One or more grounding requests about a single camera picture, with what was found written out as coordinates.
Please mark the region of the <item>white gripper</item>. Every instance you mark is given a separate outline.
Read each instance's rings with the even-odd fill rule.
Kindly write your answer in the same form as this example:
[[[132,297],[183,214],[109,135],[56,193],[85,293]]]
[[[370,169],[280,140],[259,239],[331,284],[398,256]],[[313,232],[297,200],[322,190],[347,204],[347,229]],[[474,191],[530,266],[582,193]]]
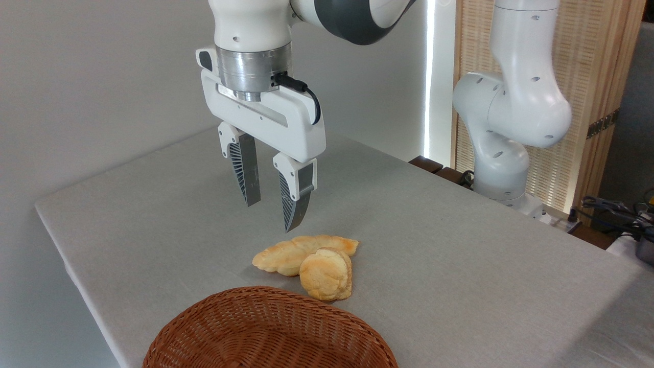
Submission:
[[[196,50],[206,104],[221,119],[220,147],[230,160],[247,206],[260,201],[255,139],[280,153],[278,171],[285,232],[297,228],[317,189],[317,160],[325,150],[324,123],[315,124],[315,102],[307,94],[280,86],[265,91],[259,102],[245,102],[222,84],[214,49]]]

